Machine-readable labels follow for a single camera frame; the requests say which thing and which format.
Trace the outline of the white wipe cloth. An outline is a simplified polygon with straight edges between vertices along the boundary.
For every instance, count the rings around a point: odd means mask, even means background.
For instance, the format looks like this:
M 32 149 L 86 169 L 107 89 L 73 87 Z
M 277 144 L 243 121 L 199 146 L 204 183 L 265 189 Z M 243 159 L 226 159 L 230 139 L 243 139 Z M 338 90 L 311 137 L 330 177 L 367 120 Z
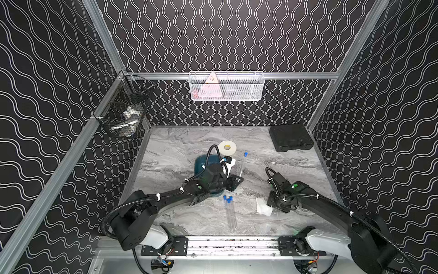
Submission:
M 270 217 L 273 209 L 271 206 L 267 205 L 267 201 L 263 198 L 256 198 L 256 213 L 259 215 L 264 215 Z

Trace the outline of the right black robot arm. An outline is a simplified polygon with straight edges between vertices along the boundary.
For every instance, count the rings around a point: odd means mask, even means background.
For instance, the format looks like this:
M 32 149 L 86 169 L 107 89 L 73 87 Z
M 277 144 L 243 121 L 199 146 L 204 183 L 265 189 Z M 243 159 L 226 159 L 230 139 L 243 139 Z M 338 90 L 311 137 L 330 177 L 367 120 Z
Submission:
M 397 255 L 403 257 L 414 274 L 415 263 L 390 238 L 384 220 L 376 214 L 354 212 L 348 207 L 316 192 L 307 184 L 290 183 L 279 172 L 267 167 L 268 183 L 273 187 L 268 206 L 289 213 L 297 208 L 309 210 L 342 231 L 342 234 L 323 232 L 307 226 L 298 234 L 279 240 L 282 255 L 293 251 L 302 256 L 318 256 L 320 252 L 352 260 L 367 274 L 381 274 L 398 270 L 390 267 Z

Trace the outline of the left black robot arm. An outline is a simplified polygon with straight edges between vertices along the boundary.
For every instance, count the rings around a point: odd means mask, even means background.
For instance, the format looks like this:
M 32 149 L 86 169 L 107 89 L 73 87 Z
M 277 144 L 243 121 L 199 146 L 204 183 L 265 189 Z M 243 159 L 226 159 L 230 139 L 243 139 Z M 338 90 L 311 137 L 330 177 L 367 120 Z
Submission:
M 224 163 L 213 163 L 197 175 L 184 180 L 175 190 L 145 194 L 136 191 L 121 205 L 111 210 L 101 221 L 103 233 L 119 242 L 128 251 L 139 245 L 149 233 L 155 219 L 166 210 L 178 206 L 193 206 L 208 198 L 233 192 L 244 178 L 227 174 Z

